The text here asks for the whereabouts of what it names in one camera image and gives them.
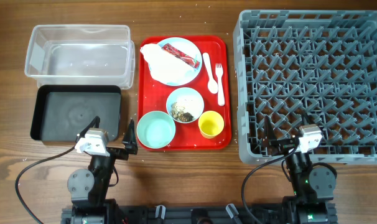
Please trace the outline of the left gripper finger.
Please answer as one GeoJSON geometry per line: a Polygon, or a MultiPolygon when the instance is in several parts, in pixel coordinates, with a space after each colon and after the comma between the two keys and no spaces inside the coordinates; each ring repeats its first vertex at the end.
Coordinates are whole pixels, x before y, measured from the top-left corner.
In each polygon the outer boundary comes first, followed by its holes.
{"type": "Polygon", "coordinates": [[[77,138],[78,139],[82,138],[90,128],[99,128],[99,125],[100,125],[100,117],[95,116],[93,120],[89,123],[89,125],[85,127],[80,133],[77,134],[77,138]]]}
{"type": "Polygon", "coordinates": [[[125,146],[137,146],[135,124],[133,119],[131,119],[129,122],[128,129],[123,136],[122,143],[125,146]]]}

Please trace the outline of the food scraps and rice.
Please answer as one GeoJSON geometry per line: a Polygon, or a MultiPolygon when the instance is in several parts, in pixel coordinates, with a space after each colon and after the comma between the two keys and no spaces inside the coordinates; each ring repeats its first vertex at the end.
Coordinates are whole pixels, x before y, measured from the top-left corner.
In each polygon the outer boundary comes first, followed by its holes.
{"type": "Polygon", "coordinates": [[[200,116],[202,110],[202,105],[196,100],[179,99],[171,104],[170,115],[177,122],[191,123],[200,116]]]}

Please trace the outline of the yellow plastic cup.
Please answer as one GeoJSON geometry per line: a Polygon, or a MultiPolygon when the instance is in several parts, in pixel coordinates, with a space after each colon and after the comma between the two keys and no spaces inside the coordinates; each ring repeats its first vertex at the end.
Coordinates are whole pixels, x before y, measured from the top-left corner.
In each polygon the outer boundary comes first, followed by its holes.
{"type": "Polygon", "coordinates": [[[198,127],[203,137],[212,139],[223,131],[225,122],[216,111],[206,111],[199,117],[198,127]]]}

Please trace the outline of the blue bowl with food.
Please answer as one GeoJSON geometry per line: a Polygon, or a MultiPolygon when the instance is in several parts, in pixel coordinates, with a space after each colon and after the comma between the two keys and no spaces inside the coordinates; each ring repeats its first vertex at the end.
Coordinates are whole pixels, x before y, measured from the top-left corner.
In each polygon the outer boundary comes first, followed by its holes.
{"type": "Polygon", "coordinates": [[[189,87],[174,90],[166,100],[167,113],[178,123],[196,121],[204,112],[205,103],[201,94],[189,87]]]}

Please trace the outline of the white napkin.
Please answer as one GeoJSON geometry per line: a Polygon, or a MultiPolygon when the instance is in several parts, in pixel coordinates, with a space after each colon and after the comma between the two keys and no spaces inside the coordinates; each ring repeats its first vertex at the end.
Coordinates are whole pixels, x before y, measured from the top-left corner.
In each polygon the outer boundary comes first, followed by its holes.
{"type": "Polygon", "coordinates": [[[151,77],[163,84],[175,85],[194,69],[183,60],[163,50],[157,44],[146,44],[140,52],[150,68],[151,77]]]}

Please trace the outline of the red snack wrapper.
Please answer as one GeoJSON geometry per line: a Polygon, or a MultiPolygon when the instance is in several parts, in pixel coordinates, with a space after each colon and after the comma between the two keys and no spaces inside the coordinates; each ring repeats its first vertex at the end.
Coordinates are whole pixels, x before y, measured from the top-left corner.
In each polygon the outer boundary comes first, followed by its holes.
{"type": "Polygon", "coordinates": [[[187,65],[190,65],[192,68],[197,69],[200,66],[200,62],[191,56],[187,55],[186,53],[180,51],[179,49],[176,49],[171,44],[165,44],[162,47],[162,50],[172,54],[174,57],[177,57],[178,59],[185,62],[187,65]]]}

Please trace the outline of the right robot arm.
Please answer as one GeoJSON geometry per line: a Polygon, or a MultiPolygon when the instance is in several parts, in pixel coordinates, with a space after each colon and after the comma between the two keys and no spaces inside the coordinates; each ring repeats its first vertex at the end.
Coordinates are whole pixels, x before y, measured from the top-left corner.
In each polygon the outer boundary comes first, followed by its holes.
{"type": "Polygon", "coordinates": [[[307,114],[302,113],[300,134],[278,139],[268,116],[264,118],[262,145],[270,147],[275,156],[282,155],[294,191],[293,197],[284,197],[280,209],[282,223],[338,222],[333,191],[337,184],[337,171],[324,162],[313,163],[310,151],[322,140],[322,130],[307,114]]]}

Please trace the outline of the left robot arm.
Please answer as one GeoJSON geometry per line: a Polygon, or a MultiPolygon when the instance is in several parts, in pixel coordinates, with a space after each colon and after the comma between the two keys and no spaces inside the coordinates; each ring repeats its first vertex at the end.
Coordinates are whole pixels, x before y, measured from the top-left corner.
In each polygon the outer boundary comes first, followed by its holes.
{"type": "Polygon", "coordinates": [[[74,171],[68,178],[67,188],[71,193],[72,208],[62,211],[61,223],[127,223],[128,218],[115,199],[107,199],[111,176],[117,175],[115,162],[126,161],[129,155],[137,154],[138,147],[134,121],[128,125],[123,137],[123,147],[108,146],[108,132],[100,129],[100,117],[77,134],[74,148],[78,153],[91,156],[86,169],[74,171]]]}

